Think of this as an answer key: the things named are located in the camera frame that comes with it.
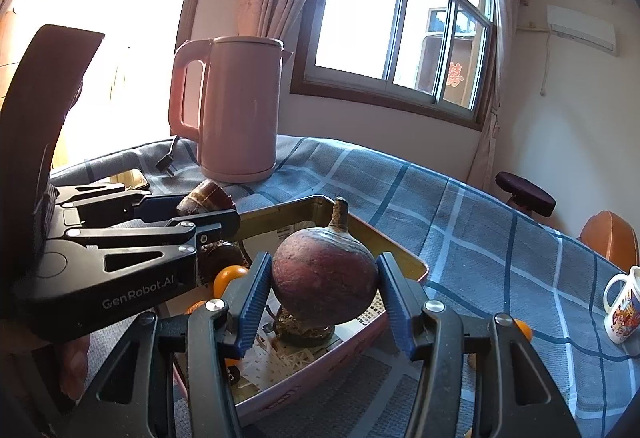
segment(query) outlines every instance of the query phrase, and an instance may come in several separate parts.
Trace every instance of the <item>pink electric kettle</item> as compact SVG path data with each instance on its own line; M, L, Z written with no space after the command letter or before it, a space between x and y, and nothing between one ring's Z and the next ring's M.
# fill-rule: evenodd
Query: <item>pink electric kettle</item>
M273 173L280 73L290 56L282 41L254 36L193 40L178 48L169 126L175 135L198 143L203 175L244 183ZM198 126L187 125L183 119L186 69L191 61L204 65Z

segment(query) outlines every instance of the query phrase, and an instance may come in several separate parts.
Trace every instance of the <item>coconut shell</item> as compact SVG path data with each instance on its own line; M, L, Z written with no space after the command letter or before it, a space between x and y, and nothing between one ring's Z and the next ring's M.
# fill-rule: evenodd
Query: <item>coconut shell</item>
M178 216L190 216L235 208L236 204L231 196L207 178L185 196L175 209Z
M201 283L210 283L229 265L242 265L249 268L240 248L228 241L216 241L203 245L198 252L198 273Z

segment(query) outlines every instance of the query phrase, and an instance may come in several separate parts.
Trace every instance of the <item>kettle handle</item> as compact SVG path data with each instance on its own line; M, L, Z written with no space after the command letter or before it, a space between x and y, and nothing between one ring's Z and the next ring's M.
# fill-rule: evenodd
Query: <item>kettle handle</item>
M171 131L184 139L199 142L200 134L197 126L185 124L184 114L184 85L187 77L187 66L191 61L200 61L204 65L204 76L200 81L198 95L204 100L203 84L207 83L209 60L212 40L186 41L178 47L174 56L174 70L171 74L171 89L169 92L169 127Z

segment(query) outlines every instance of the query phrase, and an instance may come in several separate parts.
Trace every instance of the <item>metal tray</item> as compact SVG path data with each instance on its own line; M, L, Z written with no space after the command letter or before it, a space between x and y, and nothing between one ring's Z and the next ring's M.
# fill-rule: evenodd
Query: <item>metal tray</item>
M294 231L326 226L333 207L331 199L316 195L242 213L235 240L243 244L251 258L259 251L273 255L280 242ZM421 281L427 276L427 264L352 214L349 231L374 256L392 253L406 277ZM209 288L195 288L168 301L166 309L171 315L183 313L193 303L210 296ZM275 313L279 305L273 292L268 304ZM238 364L241 378L232 391L242 425L259 420L317 386L345 362L361 354L387 326L379 295L361 317L338 325L335 338L316 348L295 348L278 342L273 333L265 330L272 321L265 311L254 347ZM184 367L184 358L179 357L178 363ZM178 382L178 386L186 395L184 385Z

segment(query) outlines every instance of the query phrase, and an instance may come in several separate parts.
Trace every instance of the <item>white mug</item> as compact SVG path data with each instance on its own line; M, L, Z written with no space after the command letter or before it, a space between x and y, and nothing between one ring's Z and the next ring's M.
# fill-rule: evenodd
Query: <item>white mug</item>
M614 283L624 281L625 285L613 301L607 303L607 293ZM618 274L611 278L604 289L602 303L607 316L604 327L615 344L622 344L640 325L640 267L631 267L629 274Z

